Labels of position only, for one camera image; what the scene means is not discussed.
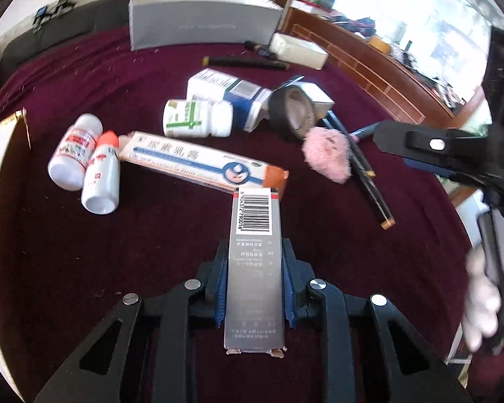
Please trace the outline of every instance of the black tape roll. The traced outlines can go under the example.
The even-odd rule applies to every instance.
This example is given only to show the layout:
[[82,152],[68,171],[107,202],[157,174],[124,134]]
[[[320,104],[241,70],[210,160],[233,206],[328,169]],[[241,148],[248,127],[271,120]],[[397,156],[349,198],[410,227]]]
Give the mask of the black tape roll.
[[283,86],[269,98],[269,122],[286,141],[302,141],[316,125],[314,106],[298,86]]

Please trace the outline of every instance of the white medicine bottle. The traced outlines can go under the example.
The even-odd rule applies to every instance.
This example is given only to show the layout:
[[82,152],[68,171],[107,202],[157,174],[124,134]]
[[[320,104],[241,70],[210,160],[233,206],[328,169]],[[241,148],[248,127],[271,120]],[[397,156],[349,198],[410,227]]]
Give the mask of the white medicine bottle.
[[68,128],[52,155],[47,171],[50,178],[66,191],[78,191],[84,184],[87,164],[102,134],[101,121],[83,114]]
[[91,213],[114,212],[119,204],[119,140],[113,131],[105,131],[90,159],[84,179],[81,202]]
[[164,107],[164,135],[203,138],[226,137],[232,131],[233,106],[229,101],[168,100]]

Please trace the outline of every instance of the orange bottle cap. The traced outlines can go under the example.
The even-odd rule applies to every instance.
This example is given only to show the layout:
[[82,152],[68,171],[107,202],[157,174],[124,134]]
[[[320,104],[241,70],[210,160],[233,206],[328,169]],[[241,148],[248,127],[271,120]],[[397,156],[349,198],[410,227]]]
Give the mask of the orange bottle cap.
[[105,131],[99,138],[97,142],[97,146],[99,145],[111,145],[113,147],[119,148],[119,139],[118,136],[111,130]]

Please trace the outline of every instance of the pink fluffy brush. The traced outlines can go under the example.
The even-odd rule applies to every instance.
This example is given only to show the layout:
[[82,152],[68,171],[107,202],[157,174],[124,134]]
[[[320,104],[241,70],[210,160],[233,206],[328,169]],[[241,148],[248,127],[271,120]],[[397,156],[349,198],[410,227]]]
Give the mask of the pink fluffy brush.
[[351,177],[349,142],[337,130],[313,127],[302,144],[304,159],[318,173],[337,183]]

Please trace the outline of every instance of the human hand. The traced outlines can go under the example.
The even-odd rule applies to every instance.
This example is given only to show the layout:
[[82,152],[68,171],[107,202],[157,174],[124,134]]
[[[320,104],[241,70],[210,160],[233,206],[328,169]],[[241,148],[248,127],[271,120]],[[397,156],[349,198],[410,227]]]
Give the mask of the human hand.
[[466,259],[469,286],[461,320],[466,345],[472,352],[481,347],[483,338],[490,338],[498,330],[497,312],[501,298],[496,285],[485,275],[485,265],[484,250],[479,245],[468,253]]

